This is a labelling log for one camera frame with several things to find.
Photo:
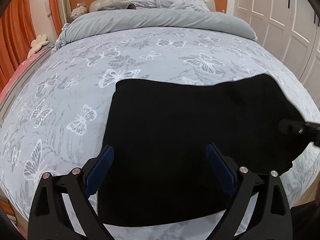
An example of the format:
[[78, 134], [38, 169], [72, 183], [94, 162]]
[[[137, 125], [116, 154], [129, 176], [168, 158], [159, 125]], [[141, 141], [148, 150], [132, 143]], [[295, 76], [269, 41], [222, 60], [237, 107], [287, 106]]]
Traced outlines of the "black pants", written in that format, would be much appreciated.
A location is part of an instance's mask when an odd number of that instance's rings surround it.
[[103, 139], [114, 160], [98, 190], [101, 221], [152, 226], [224, 210], [231, 195], [208, 145], [253, 172], [283, 174], [309, 140], [281, 132], [281, 120], [303, 117], [266, 74], [213, 86], [117, 82]]

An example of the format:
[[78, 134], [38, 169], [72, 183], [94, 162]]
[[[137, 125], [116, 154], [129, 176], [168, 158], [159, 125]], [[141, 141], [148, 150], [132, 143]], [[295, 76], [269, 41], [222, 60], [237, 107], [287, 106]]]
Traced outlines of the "butterfly patterned bed sheet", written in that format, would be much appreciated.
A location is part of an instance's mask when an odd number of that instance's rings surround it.
[[306, 120], [319, 110], [296, 76], [253, 40], [204, 29], [150, 27], [81, 37], [53, 50], [1, 127], [1, 189], [29, 218], [44, 172], [68, 173], [95, 156], [115, 85], [129, 78], [214, 85], [272, 75]]

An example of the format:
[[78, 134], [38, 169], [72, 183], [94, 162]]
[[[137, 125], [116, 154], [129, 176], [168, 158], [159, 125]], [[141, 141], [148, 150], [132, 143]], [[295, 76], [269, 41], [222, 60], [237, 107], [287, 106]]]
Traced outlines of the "white wardrobe doors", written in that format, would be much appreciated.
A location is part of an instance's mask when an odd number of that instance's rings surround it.
[[262, 47], [302, 78], [318, 28], [308, 0], [235, 0], [234, 15], [249, 23]]

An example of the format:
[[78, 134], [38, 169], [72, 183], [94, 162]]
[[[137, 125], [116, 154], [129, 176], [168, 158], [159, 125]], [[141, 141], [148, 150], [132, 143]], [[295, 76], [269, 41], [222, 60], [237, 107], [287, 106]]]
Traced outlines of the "pink bed side panel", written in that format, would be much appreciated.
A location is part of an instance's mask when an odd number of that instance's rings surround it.
[[22, 62], [1, 91], [1, 126], [10, 112], [11, 107], [14, 105], [15, 100], [18, 98], [22, 88], [50, 57], [50, 51], [52, 48], [53, 45], [49, 44], [38, 53]]

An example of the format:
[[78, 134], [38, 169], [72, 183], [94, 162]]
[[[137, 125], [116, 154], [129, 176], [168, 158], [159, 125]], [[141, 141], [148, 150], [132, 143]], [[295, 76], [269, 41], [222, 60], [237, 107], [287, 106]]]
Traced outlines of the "butterfly patterned pillow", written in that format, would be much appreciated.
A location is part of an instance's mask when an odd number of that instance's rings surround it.
[[173, 9], [210, 12], [205, 0], [129, 0], [101, 7], [99, 10]]

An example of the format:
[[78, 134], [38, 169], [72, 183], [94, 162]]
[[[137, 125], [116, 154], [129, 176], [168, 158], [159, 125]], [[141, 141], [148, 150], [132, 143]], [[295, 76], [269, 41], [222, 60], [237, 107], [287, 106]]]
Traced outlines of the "grey rolled duvet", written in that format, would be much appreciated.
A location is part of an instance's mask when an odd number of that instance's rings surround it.
[[108, 10], [84, 14], [67, 25], [54, 49], [83, 38], [148, 27], [178, 27], [219, 31], [256, 41], [253, 28], [244, 20], [221, 12], [172, 9]]

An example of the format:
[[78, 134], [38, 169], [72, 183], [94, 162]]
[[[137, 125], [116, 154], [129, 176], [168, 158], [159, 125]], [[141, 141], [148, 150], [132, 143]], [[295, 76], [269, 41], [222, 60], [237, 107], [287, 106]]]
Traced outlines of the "white flower plush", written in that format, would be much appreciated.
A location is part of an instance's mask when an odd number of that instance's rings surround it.
[[27, 59], [41, 50], [42, 47], [49, 43], [47, 35], [38, 35], [35, 40], [31, 42], [31, 49], [28, 52]]

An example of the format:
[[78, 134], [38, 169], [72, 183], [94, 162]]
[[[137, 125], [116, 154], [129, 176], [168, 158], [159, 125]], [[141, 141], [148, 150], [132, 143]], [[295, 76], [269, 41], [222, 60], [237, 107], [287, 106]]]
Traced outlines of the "orange curtain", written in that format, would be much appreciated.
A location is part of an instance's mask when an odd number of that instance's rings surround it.
[[61, 33], [58, 0], [1, 0], [1, 89], [27, 58], [31, 42]]

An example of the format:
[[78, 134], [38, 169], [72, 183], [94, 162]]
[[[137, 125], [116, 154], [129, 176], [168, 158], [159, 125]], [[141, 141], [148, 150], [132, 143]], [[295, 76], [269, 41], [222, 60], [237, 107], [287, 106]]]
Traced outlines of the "white ornament on nightstand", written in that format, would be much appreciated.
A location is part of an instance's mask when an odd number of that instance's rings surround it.
[[87, 14], [87, 8], [83, 5], [77, 5], [71, 12], [71, 21], [76, 20], [78, 17]]

